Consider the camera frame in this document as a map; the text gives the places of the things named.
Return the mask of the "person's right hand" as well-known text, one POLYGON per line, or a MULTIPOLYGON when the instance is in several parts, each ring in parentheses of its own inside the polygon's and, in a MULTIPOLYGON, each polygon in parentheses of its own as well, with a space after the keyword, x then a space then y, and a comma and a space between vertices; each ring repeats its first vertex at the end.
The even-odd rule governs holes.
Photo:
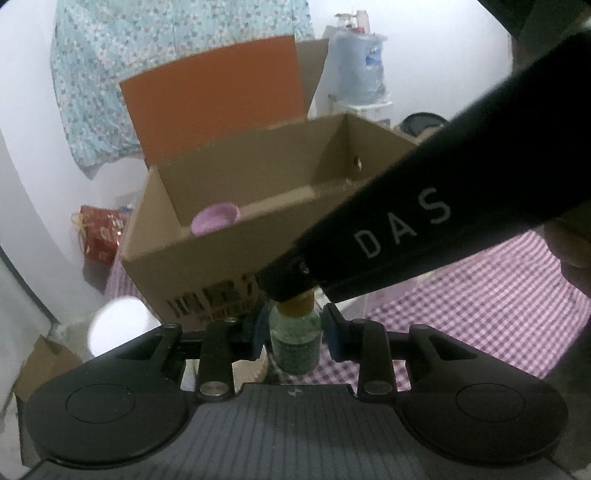
POLYGON ((552 221, 544 225, 544 238, 552 254, 560 261, 564 278, 575 288, 591 296, 590 242, 552 221))

